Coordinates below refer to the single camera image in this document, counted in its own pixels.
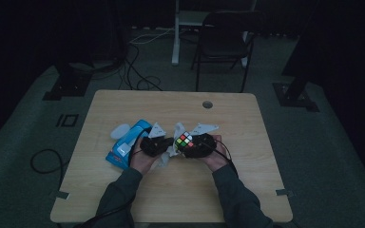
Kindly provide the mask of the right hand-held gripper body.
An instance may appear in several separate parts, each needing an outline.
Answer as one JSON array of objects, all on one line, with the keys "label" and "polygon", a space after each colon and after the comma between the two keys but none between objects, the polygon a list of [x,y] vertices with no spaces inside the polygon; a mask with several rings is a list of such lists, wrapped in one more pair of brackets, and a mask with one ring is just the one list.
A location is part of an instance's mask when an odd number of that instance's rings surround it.
[{"label": "right hand-held gripper body", "polygon": [[210,155],[217,146],[210,132],[217,130],[219,127],[216,124],[204,124],[199,123],[192,131],[189,133],[195,134],[196,139],[193,141],[193,146],[191,148],[191,156],[187,158],[204,158]]}]

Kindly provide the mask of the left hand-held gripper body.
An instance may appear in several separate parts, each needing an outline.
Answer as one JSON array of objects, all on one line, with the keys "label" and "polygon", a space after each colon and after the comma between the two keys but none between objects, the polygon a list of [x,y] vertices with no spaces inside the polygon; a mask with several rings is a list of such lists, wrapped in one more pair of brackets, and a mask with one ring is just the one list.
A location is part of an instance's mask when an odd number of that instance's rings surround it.
[{"label": "left hand-held gripper body", "polygon": [[169,141],[170,138],[172,137],[166,137],[166,132],[158,123],[154,123],[153,126],[148,128],[148,135],[143,136],[141,148],[146,155],[157,157],[171,144]]}]

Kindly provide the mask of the colourful puzzle cube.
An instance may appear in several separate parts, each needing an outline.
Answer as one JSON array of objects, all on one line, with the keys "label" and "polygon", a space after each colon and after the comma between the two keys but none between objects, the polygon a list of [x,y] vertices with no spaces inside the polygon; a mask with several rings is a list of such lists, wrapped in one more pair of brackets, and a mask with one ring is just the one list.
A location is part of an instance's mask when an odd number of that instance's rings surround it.
[{"label": "colourful puzzle cube", "polygon": [[191,148],[194,144],[193,141],[187,139],[188,132],[183,132],[175,141],[175,148],[179,151],[180,148]]}]

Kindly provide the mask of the white wet wipe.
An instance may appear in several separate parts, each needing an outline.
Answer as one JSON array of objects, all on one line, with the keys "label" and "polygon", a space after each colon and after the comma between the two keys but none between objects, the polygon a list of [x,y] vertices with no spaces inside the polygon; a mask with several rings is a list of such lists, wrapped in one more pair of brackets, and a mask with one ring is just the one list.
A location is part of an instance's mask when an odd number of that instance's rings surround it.
[{"label": "white wet wipe", "polygon": [[[182,123],[176,123],[174,126],[174,135],[172,138],[177,139],[183,132],[185,132],[185,127]],[[175,148],[175,152],[173,154],[169,154],[165,151],[162,153],[162,155],[159,158],[159,162],[157,164],[158,167],[166,167],[168,165],[168,162],[171,158],[179,156],[181,153]]]}]

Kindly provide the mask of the blue wet wipe packet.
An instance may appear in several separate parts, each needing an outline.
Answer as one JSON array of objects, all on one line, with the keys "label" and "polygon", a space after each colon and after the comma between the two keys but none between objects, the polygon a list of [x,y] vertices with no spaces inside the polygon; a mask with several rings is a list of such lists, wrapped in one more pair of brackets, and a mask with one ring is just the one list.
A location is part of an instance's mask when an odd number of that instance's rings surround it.
[{"label": "blue wet wipe packet", "polygon": [[130,126],[130,130],[121,139],[115,140],[115,144],[106,155],[106,160],[121,169],[127,169],[129,153],[132,151],[136,140],[139,137],[147,136],[148,128],[151,126],[145,120],[139,120]]}]

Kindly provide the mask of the person's left hand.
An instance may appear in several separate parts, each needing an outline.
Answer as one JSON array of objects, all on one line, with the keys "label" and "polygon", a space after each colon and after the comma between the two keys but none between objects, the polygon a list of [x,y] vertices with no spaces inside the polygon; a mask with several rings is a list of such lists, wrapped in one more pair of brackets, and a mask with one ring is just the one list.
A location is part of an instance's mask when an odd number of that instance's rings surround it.
[{"label": "person's left hand", "polygon": [[135,147],[132,151],[130,160],[130,167],[139,171],[143,176],[151,169],[153,163],[159,157],[150,157],[145,154],[141,148],[142,139],[136,141]]}]

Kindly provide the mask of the person's right hand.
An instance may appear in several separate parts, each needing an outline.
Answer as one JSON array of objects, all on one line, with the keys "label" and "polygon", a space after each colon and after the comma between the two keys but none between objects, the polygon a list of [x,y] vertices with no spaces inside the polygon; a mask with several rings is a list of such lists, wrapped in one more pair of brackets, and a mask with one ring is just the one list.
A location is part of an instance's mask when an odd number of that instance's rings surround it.
[{"label": "person's right hand", "polygon": [[229,161],[227,160],[225,146],[221,142],[221,135],[214,135],[213,138],[217,143],[216,152],[212,152],[207,157],[200,158],[200,161],[204,162],[212,172],[215,172],[227,165]]}]

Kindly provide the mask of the white round lid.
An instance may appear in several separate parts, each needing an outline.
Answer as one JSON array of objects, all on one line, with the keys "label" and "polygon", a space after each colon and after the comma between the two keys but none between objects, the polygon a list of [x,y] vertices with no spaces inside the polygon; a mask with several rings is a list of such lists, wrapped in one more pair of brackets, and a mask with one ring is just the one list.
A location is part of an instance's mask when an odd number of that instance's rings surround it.
[{"label": "white round lid", "polygon": [[110,138],[113,140],[121,139],[130,130],[130,125],[128,123],[122,123],[115,127],[111,133]]}]

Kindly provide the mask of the black folding chair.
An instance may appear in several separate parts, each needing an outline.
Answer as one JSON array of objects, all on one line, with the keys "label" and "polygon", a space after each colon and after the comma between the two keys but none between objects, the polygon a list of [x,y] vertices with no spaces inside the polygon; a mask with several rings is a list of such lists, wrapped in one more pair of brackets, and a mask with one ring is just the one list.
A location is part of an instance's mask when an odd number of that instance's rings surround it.
[{"label": "black folding chair", "polygon": [[255,38],[262,33],[266,15],[261,11],[217,11],[205,16],[191,68],[196,69],[196,90],[199,90],[201,64],[231,63],[234,67],[247,59],[240,86],[244,91]]}]

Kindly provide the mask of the black stand with base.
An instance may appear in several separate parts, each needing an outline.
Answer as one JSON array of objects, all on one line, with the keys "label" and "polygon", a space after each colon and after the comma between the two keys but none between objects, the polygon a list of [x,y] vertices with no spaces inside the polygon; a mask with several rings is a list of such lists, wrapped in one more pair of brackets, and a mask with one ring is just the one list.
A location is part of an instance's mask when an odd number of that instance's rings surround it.
[{"label": "black stand with base", "polygon": [[51,91],[45,93],[44,101],[60,101],[63,97],[84,97],[92,78],[90,72],[72,67],[69,63],[54,65],[59,76]]},{"label": "black stand with base", "polygon": [[273,83],[273,88],[279,104],[285,107],[304,107],[309,112],[319,112],[317,104],[311,100],[306,92],[306,85],[313,76],[315,64],[313,63],[314,48],[310,26],[313,25],[316,10],[320,0],[316,0],[305,29],[300,34],[283,74],[294,76],[291,84]]}]

